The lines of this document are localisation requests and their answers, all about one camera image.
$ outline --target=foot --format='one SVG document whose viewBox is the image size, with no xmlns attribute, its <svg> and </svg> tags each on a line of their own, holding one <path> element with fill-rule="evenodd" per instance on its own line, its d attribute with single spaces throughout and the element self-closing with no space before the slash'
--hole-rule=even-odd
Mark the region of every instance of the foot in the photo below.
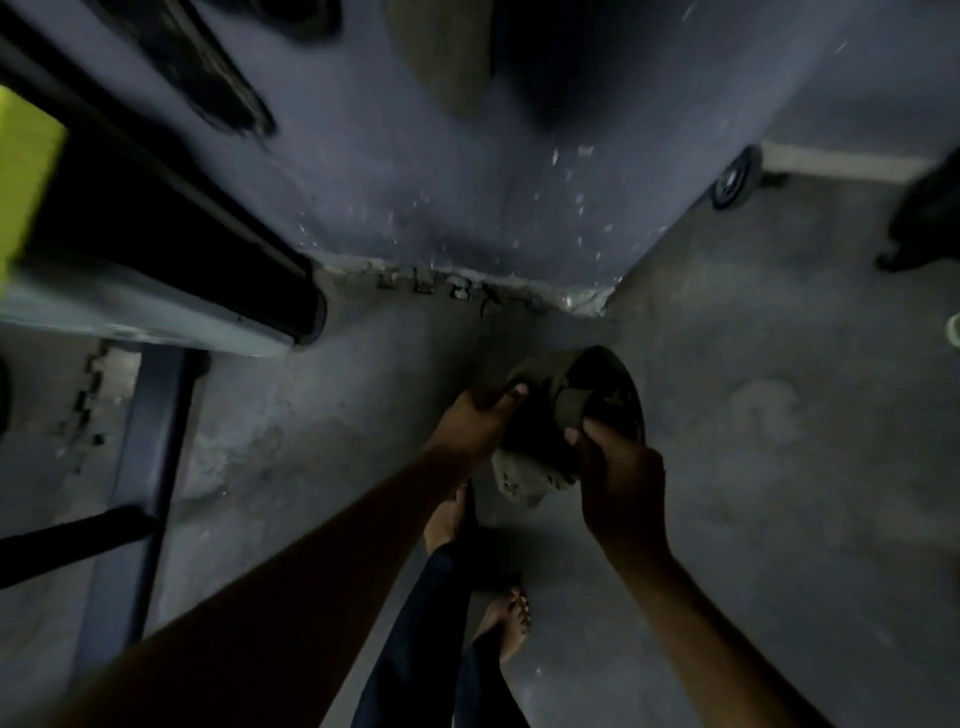
<svg viewBox="0 0 960 728">
<path fill-rule="evenodd" d="M 429 556 L 444 544 L 456 540 L 473 518 L 470 484 L 464 483 L 457 488 L 453 497 L 437 506 L 426 528 L 423 529 L 423 542 Z"/>
<path fill-rule="evenodd" d="M 474 641 L 497 627 L 501 629 L 500 662 L 505 663 L 530 634 L 530 601 L 520 587 L 513 587 L 487 607 Z"/>
</svg>

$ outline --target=yellow-green panel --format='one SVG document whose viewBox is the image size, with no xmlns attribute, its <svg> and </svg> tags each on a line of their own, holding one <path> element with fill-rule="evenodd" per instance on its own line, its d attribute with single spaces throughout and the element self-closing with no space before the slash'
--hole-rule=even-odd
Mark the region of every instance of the yellow-green panel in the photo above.
<svg viewBox="0 0 960 728">
<path fill-rule="evenodd" d="M 0 86 L 0 296 L 65 138 L 59 121 Z"/>
</svg>

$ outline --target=metal bar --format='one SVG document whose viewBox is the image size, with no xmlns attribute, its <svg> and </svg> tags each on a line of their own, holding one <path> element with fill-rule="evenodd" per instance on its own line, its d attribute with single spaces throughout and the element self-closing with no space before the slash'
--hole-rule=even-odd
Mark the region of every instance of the metal bar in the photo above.
<svg viewBox="0 0 960 728">
<path fill-rule="evenodd" d="M 74 658 L 74 682 L 143 635 L 202 356 L 177 347 L 143 347 L 110 505 L 139 505 L 156 519 L 156 529 L 143 541 L 97 558 Z"/>
<path fill-rule="evenodd" d="M 156 527 L 156 519 L 135 505 L 0 539 L 0 589 L 42 573 L 139 541 Z"/>
</svg>

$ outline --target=hand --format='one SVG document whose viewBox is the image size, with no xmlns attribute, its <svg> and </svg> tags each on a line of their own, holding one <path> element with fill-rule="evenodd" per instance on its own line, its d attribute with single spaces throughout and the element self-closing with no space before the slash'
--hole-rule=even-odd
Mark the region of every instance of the hand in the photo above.
<svg viewBox="0 0 960 728">
<path fill-rule="evenodd" d="M 481 398 L 477 395 L 464 392 L 444 412 L 437 429 L 423 446 L 422 454 L 452 458 L 458 467 L 463 466 L 464 477 L 467 477 L 493 455 L 503 439 L 507 422 L 528 391 L 526 384 L 518 384 L 506 394 L 497 392 L 479 402 Z"/>
<path fill-rule="evenodd" d="M 568 427 L 564 437 L 580 461 L 584 521 L 608 556 L 625 546 L 655 562 L 672 560 L 660 454 L 590 418 L 583 432 Z"/>
</svg>

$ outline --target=concrete floor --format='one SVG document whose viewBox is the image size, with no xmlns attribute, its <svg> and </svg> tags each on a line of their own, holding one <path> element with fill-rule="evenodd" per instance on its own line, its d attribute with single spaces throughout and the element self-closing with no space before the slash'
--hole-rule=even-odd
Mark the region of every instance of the concrete floor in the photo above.
<svg viewBox="0 0 960 728">
<path fill-rule="evenodd" d="M 101 512 L 138 355 L 104 352 L 95 338 L 0 326 L 0 358 L 12 380 L 10 430 L 0 438 L 0 538 Z M 0 725 L 35 723 L 65 690 L 92 566 L 0 591 Z"/>
<path fill-rule="evenodd" d="M 636 378 L 666 459 L 670 538 L 707 593 L 838 726 L 950 723 L 960 357 L 943 324 L 960 310 L 960 269 L 874 270 L 899 193 L 794 180 L 734 212 L 697 207 L 606 320 L 519 305 L 481 317 L 478 302 L 327 281 L 315 346 L 214 357 L 151 629 L 399 467 L 478 373 L 603 343 Z M 698 725 L 578 495 L 518 511 L 489 472 L 476 482 L 480 520 L 497 529 L 491 559 L 531 596 L 534 633 L 506 670 L 531 724 Z M 348 724 L 423 561 L 418 548 L 324 725 Z"/>
</svg>

